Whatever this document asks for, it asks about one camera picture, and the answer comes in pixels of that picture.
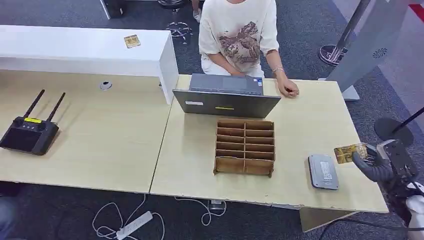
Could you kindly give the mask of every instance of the bracelet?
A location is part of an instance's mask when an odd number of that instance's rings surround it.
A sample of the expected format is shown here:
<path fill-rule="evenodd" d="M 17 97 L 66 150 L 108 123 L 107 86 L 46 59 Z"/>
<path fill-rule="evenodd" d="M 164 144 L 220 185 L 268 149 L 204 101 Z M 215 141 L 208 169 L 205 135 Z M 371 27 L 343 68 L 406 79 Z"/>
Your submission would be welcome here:
<path fill-rule="evenodd" d="M 272 70 L 272 72 L 275 73 L 278 70 L 281 70 L 283 73 L 286 72 L 286 71 L 284 71 L 284 68 L 282 66 L 278 66 L 278 67 L 274 68 L 274 70 Z"/>

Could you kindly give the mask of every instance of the cardboard compartment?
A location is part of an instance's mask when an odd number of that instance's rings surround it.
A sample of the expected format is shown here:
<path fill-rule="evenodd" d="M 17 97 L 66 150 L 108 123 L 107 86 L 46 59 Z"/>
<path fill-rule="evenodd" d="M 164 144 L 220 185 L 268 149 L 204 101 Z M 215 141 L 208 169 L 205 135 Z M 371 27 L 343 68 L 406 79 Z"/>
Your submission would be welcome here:
<path fill-rule="evenodd" d="M 244 129 L 237 129 L 237 128 L 218 127 L 218 129 L 216 130 L 216 134 L 217 135 L 244 137 L 245 136 L 245 130 Z"/>
<path fill-rule="evenodd" d="M 274 145 L 274 138 L 272 137 L 246 137 L 246 144 L 266 144 Z"/>
<path fill-rule="evenodd" d="M 242 158 L 216 157 L 213 173 L 238 173 L 245 171 L 245 160 Z"/>
<path fill-rule="evenodd" d="M 237 119 L 220 119 L 218 128 L 245 129 L 245 121 Z"/>
<path fill-rule="evenodd" d="M 268 175 L 271 177 L 274 171 L 274 162 L 268 160 L 246 159 L 244 161 L 244 171 L 247 174 Z"/>
<path fill-rule="evenodd" d="M 246 144 L 244 150 L 250 152 L 274 153 L 274 148 L 274 145 Z"/>
<path fill-rule="evenodd" d="M 245 157 L 245 153 L 243 151 L 236 150 L 216 150 L 216 157 L 232 157 L 243 159 Z"/>
<path fill-rule="evenodd" d="M 272 121 L 246 121 L 247 130 L 274 130 Z"/>
<path fill-rule="evenodd" d="M 238 143 L 244 144 L 245 138 L 242 136 L 227 136 L 227 135 L 216 135 L 216 141 L 221 143 Z"/>
<path fill-rule="evenodd" d="M 246 137 L 273 138 L 273 130 L 246 130 Z"/>
<path fill-rule="evenodd" d="M 244 151 L 245 145 L 243 143 L 217 142 L 216 143 L 216 150 Z"/>
<path fill-rule="evenodd" d="M 216 124 L 213 173 L 266 175 L 274 171 L 274 123 L 220 119 Z"/>
<path fill-rule="evenodd" d="M 246 159 L 259 159 L 259 160 L 270 160 L 274 161 L 274 153 L 272 152 L 258 152 L 258 151 L 246 151 Z"/>

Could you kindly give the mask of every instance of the gray device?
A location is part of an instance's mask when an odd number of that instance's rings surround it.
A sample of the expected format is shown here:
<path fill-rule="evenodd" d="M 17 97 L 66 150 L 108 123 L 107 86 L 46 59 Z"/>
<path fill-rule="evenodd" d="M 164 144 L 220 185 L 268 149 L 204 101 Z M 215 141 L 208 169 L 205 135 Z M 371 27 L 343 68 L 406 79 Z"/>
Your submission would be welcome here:
<path fill-rule="evenodd" d="M 339 189 L 339 179 L 333 159 L 330 156 L 313 154 L 309 156 L 308 162 L 312 187 L 330 190 Z"/>
<path fill-rule="evenodd" d="M 190 91 L 230 93 L 244 95 L 264 95 L 261 77 L 223 76 L 193 73 Z"/>

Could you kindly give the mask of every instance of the white desk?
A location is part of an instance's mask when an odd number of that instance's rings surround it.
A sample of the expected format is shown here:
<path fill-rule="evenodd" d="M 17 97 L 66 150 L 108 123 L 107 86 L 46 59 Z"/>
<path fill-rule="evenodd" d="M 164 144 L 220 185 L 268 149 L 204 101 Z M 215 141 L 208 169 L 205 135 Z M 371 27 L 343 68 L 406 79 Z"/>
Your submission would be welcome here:
<path fill-rule="evenodd" d="M 99 85 L 113 82 L 109 90 Z M 157 77 L 0 71 L 0 138 L 41 89 L 30 117 L 60 127 L 46 155 L 0 148 L 0 181 L 148 193 L 170 111 Z"/>
<path fill-rule="evenodd" d="M 140 46 L 127 48 L 131 35 Z M 0 25 L 0 70 L 157 77 L 168 104 L 178 80 L 165 30 Z"/>
<path fill-rule="evenodd" d="M 186 90 L 190 76 L 177 88 Z M 272 177 L 213 174 L 219 118 L 184 113 L 174 99 L 163 137 L 151 194 L 277 205 L 300 210 L 304 231 L 354 212 L 388 212 L 378 185 L 351 162 L 337 164 L 334 148 L 360 142 L 339 86 L 333 81 L 298 80 L 301 95 L 283 98 L 266 117 L 274 122 Z M 264 79 L 265 95 L 278 96 L 274 79 Z M 331 156 L 337 191 L 312 187 L 308 156 Z"/>

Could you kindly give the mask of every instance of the white t-shirt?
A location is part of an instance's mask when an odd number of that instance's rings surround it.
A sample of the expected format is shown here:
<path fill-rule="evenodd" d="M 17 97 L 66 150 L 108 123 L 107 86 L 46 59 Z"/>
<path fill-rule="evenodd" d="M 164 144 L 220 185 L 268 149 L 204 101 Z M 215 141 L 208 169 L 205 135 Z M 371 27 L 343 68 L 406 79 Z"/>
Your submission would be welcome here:
<path fill-rule="evenodd" d="M 202 55 L 221 53 L 227 61 L 245 72 L 261 63 L 266 54 L 279 49 L 275 0 L 206 0 L 199 27 Z"/>

